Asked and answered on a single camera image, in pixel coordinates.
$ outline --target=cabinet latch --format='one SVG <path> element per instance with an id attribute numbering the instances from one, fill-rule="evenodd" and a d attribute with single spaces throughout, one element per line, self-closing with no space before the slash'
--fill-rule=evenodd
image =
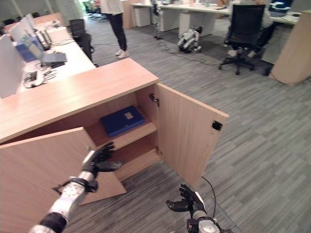
<path id="1" fill-rule="evenodd" d="M 158 146 L 155 147 L 155 152 L 156 152 L 156 154 L 157 154 L 158 156 L 161 156 L 161 155 L 162 155 L 162 152 L 160 151 L 160 149 L 159 149 Z"/>
<path id="2" fill-rule="evenodd" d="M 218 121 L 214 121 L 212 127 L 213 129 L 220 131 L 223 127 L 223 124 Z"/>
<path id="3" fill-rule="evenodd" d="M 149 94 L 149 98 L 151 99 L 151 101 L 155 102 L 158 107 L 160 107 L 160 100 L 159 98 L 156 98 L 153 93 Z"/>

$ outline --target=white sneakers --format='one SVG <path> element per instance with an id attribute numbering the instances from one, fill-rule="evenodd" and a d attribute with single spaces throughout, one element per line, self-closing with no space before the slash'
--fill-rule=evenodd
<path id="1" fill-rule="evenodd" d="M 128 57 L 130 54 L 128 53 L 128 51 L 123 51 L 121 52 L 121 54 L 118 56 L 119 59 L 123 59 L 125 57 Z"/>
<path id="2" fill-rule="evenodd" d="M 231 57 L 236 57 L 238 55 L 238 51 L 237 50 L 229 50 L 228 51 L 228 54 L 231 56 Z"/>
<path id="3" fill-rule="evenodd" d="M 123 59 L 125 57 L 128 57 L 130 54 L 128 53 L 128 51 L 123 51 L 122 49 L 119 49 L 115 55 L 119 58 L 119 59 Z"/>
<path id="4" fill-rule="evenodd" d="M 252 51 L 249 52 L 249 54 L 248 54 L 247 56 L 248 56 L 248 58 L 251 59 L 251 58 L 253 58 L 256 54 L 257 54 L 257 53 L 256 53 L 255 51 L 252 50 Z"/>
<path id="5" fill-rule="evenodd" d="M 116 55 L 116 56 L 120 56 L 120 54 L 122 53 L 122 51 L 123 51 L 122 49 L 119 49 L 119 50 L 115 53 L 115 55 Z"/>

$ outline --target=cabinet door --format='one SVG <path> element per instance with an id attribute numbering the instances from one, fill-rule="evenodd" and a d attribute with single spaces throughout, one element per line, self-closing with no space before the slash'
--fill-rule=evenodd
<path id="1" fill-rule="evenodd" d="M 77 176 L 87 147 L 96 148 L 83 127 L 0 146 L 1 230 L 28 232 L 59 195 L 52 190 Z M 91 202 L 125 193 L 113 172 L 98 176 Z"/>
<path id="2" fill-rule="evenodd" d="M 155 97 L 162 159 L 196 187 L 220 136 L 212 125 L 214 121 L 224 125 L 228 114 L 160 83 L 155 85 Z"/>

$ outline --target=keyboard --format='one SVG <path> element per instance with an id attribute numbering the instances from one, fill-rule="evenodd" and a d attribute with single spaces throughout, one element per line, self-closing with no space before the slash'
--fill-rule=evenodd
<path id="1" fill-rule="evenodd" d="M 283 17 L 283 16 L 286 16 L 286 13 L 270 11 L 270 15 L 271 17 Z"/>

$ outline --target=blue book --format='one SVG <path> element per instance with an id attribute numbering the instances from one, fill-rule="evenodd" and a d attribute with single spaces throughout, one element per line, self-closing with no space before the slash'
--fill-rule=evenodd
<path id="1" fill-rule="evenodd" d="M 121 109 L 101 118 L 101 123 L 109 137 L 116 136 L 145 123 L 144 117 L 133 106 Z"/>

